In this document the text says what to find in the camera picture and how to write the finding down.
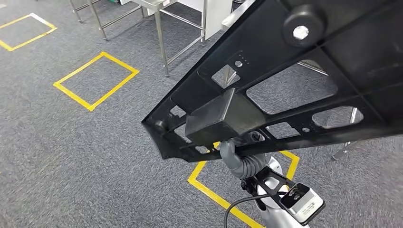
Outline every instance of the camera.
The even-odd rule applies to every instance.
[[[325,202],[318,194],[301,183],[294,185],[280,199],[280,203],[301,224],[307,224],[325,206]]]

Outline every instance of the black cable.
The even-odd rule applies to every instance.
[[[277,194],[279,194],[279,195],[285,195],[286,192],[279,191],[279,192],[277,192]],[[236,205],[238,205],[238,204],[240,204],[240,203],[246,202],[246,201],[250,201],[250,200],[259,200],[259,199],[261,199],[261,198],[266,198],[266,197],[271,197],[271,195],[270,195],[270,194],[266,194],[266,195],[261,195],[261,196],[251,196],[251,197],[246,197],[246,198],[243,198],[243,199],[240,199],[240,200],[237,200],[237,201],[233,202],[233,203],[227,208],[227,210],[225,211],[225,215],[224,215],[224,228],[227,228],[228,215],[230,214],[230,210],[231,210],[233,207],[235,207]]]

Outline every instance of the gray carpet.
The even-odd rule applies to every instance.
[[[153,17],[134,26],[141,14],[130,15],[106,29],[110,41],[105,42],[89,10],[80,11],[84,24],[79,24],[67,0],[0,4],[7,5],[0,9],[0,25],[35,13],[57,27],[15,51],[0,48],[0,227],[220,227],[224,209],[187,182],[196,164],[163,161],[140,125],[220,34],[205,47],[191,48],[170,65],[170,76],[165,77]],[[96,4],[103,22],[134,6],[106,0]],[[184,7],[173,5],[170,10],[200,20],[200,14]],[[32,25],[0,29],[0,39],[14,45],[46,29],[26,22]],[[166,15],[163,28],[168,56],[199,36],[197,29]],[[90,112],[53,83],[101,51],[140,72]],[[63,85],[88,102],[127,76],[107,60],[87,70]],[[292,79],[296,73],[311,78],[304,82],[313,86],[298,85]],[[288,75],[286,81],[271,84],[285,88],[269,93],[276,99],[264,99],[262,107],[287,109],[307,97],[317,99],[312,94],[321,98],[334,92],[328,79],[303,68],[284,77]],[[345,116],[335,112],[319,120],[328,124]],[[311,227],[401,227],[402,140],[395,136],[361,142],[337,162],[330,157],[341,145],[292,151],[300,157],[295,181],[312,186],[327,201]],[[275,156],[286,169],[290,160]],[[247,196],[221,161],[208,162],[198,180],[229,202]],[[240,209],[261,222],[253,204]],[[230,227],[247,226],[230,217]]]

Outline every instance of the stainless steel table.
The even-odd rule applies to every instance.
[[[77,20],[78,22],[82,23],[81,18],[78,14],[78,11],[86,8],[86,7],[90,7],[92,14],[94,15],[97,24],[98,24],[98,28],[102,33],[102,37],[106,40],[106,35],[104,32],[104,28],[112,25],[113,23],[119,21],[120,19],[130,15],[131,13],[141,9],[142,10],[142,16],[144,17],[144,10],[145,9],[149,9],[151,11],[154,12],[155,15],[155,23],[157,25],[157,34],[158,34],[158,40],[159,40],[159,44],[160,44],[160,49],[161,49],[161,56],[162,56],[162,60],[163,60],[163,67],[164,67],[164,71],[166,74],[168,74],[168,65],[170,63],[172,63],[177,57],[179,57],[181,54],[183,54],[186,50],[188,50],[190,47],[192,47],[194,44],[196,44],[198,41],[204,42],[205,41],[205,28],[206,28],[206,9],[207,9],[207,0],[204,0],[204,5],[203,5],[203,12],[201,13],[201,25],[197,25],[185,18],[182,18],[178,15],[175,15],[173,13],[170,13],[166,10],[163,10],[165,7],[168,7],[174,3],[176,3],[178,0],[131,0],[137,4],[139,4],[139,6],[135,7],[134,9],[130,10],[129,12],[125,13],[124,15],[116,18],[115,20],[112,20],[104,25],[101,24],[98,14],[96,12],[96,9],[94,8],[94,3],[98,2],[100,0],[88,0],[88,3],[80,6],[78,8],[75,8],[72,0],[69,0],[70,2],[70,6],[73,10],[73,12],[75,13],[75,15],[77,16]],[[182,49],[181,51],[179,51],[177,54],[175,54],[172,58],[167,59],[166,58],[166,52],[165,52],[165,47],[164,47],[164,42],[163,42],[163,34],[162,34],[162,28],[161,28],[161,12],[165,13],[166,15],[169,15],[171,17],[174,17],[178,20],[181,20],[189,25],[192,25],[193,27],[196,27],[198,29],[201,30],[201,35],[196,38],[192,43],[190,43],[188,46],[186,46],[184,49]]]
[[[226,19],[222,21],[221,29],[223,31],[227,31],[254,2],[255,0],[246,0],[244,3],[242,3]]]

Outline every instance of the round black knob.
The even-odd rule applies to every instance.
[[[294,8],[284,21],[283,36],[292,46],[309,47],[323,37],[325,30],[324,12],[314,5],[301,5]]]
[[[155,122],[155,127],[160,131],[160,132],[166,132],[168,129],[168,126],[164,121],[157,120]]]

